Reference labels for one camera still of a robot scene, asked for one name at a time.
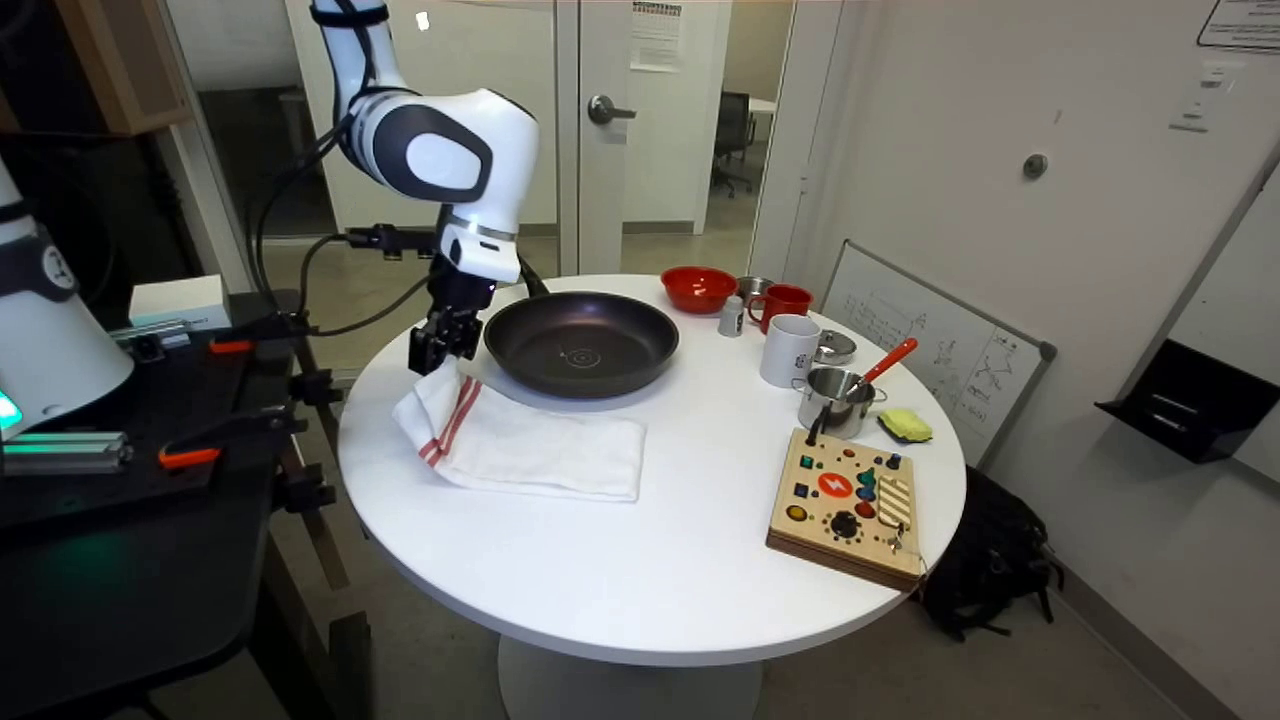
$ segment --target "cable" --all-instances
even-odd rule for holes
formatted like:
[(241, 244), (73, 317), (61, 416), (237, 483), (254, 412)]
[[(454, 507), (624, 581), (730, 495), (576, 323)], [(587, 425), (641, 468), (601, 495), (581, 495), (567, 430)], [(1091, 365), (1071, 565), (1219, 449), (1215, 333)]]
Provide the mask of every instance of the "cable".
[(276, 201), (284, 197), (284, 187), (288, 187), (301, 173), (316, 167), (316, 163), (331, 151), (331, 144), (334, 144), (334, 134), (324, 134), (307, 156), (301, 156), (294, 163), (288, 163), (284, 173), (276, 173), (264, 205), (259, 205), (254, 217), (250, 217), (250, 231), (243, 237), (243, 244), (247, 244), (243, 257), (247, 257), (250, 283), (254, 283), (254, 291), (266, 299), (272, 311), (276, 311), (276, 298), (272, 298), (272, 278), (266, 278), (266, 262), (264, 262), (266, 217), (272, 217)]
[(363, 317), (363, 321), (355, 321), (355, 323), (341, 323), (341, 327), (311, 327), (307, 336), (349, 336), (349, 333), (361, 333), (361, 327), (367, 327), (367, 323), (375, 323), (375, 321), (382, 321), (382, 317), (392, 317), (398, 303), (406, 303), (406, 298), (410, 291), (420, 291), (429, 281), (416, 281), (416, 283), (406, 283), (387, 310), (381, 310), (381, 311), (370, 311), (370, 317)]
[(334, 240), (349, 240), (349, 237), (342, 231), (329, 231), (307, 247), (304, 264), (294, 272), (294, 311), (307, 311), (311, 262), (320, 257), (324, 244), (334, 244)]

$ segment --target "black chair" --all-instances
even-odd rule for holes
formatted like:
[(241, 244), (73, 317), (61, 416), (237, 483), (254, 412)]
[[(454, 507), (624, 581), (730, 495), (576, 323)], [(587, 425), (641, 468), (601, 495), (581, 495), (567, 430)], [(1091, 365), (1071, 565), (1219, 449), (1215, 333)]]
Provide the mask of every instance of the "black chair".
[(747, 91), (719, 91), (711, 187), (727, 187), (727, 197), (739, 183), (751, 187), (747, 148), (751, 148)]

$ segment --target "black frying pan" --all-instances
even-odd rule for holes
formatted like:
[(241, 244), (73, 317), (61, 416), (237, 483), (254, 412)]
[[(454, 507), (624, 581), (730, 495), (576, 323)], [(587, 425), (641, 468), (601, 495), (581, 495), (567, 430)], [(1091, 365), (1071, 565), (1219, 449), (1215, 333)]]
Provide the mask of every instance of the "black frying pan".
[(527, 299), (483, 323), (490, 359), (523, 389), (570, 400), (624, 398), (650, 384), (675, 358), (675, 323), (608, 291), (548, 291), (523, 272)]

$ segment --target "red object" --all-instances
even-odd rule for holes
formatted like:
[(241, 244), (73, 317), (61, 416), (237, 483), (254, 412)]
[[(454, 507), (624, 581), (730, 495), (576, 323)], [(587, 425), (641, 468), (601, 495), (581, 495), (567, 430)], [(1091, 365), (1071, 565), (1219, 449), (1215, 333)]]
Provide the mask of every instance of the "red object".
[(178, 449), (178, 453), (170, 453), (170, 449), (160, 449), (160, 468), (166, 473), (166, 478), (174, 478), (174, 473), (186, 473), (186, 468), (208, 468), (208, 464), (215, 464), (222, 458), (222, 449)]
[(670, 303), (697, 317), (719, 311), (724, 299), (737, 291), (737, 281), (727, 272), (693, 270), (693, 264), (666, 270), (662, 283)]
[(891, 365), (901, 365), (902, 358), (913, 358), (917, 346), (919, 346), (917, 336), (901, 341), (887, 358), (881, 358), (874, 370), (869, 370), (862, 384), (874, 384), (874, 375), (882, 375)]
[(208, 341), (212, 358), (250, 358), (250, 341)]
[(478, 382), (467, 375), (467, 382), (454, 389), (454, 400), (453, 400), (453, 412), (446, 412), (438, 437), (416, 453), (425, 464), (438, 464), (438, 462), (446, 458), (453, 437), (454, 437), (454, 430), (462, 430), (475, 398), (478, 398)]
[(760, 333), (767, 333), (767, 321), (770, 317), (809, 317), (813, 310), (813, 291), (809, 289), (796, 289), (796, 283), (767, 283), (762, 289), (762, 310), (760, 317), (751, 311), (751, 321), (760, 323)]
[(822, 478), (814, 478), (814, 483), (821, 483), (827, 495), (853, 495), (853, 483), (848, 483), (848, 478), (838, 478), (838, 473), (822, 473)]

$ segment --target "black bag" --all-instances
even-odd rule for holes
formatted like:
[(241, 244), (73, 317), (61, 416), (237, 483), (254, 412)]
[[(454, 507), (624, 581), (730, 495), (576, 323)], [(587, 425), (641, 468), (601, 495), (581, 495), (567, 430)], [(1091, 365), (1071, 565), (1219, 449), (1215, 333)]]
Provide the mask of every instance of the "black bag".
[(966, 629), (1008, 638), (1008, 629), (997, 629), (990, 620), (1016, 595), (1037, 595), (1053, 626), (1048, 581), (1056, 578), (1056, 586), (1062, 586), (1062, 572), (1043, 544), (1048, 531), (1018, 495), (966, 473), (966, 506), (957, 541), (929, 572), (917, 601), (957, 639), (963, 639)]

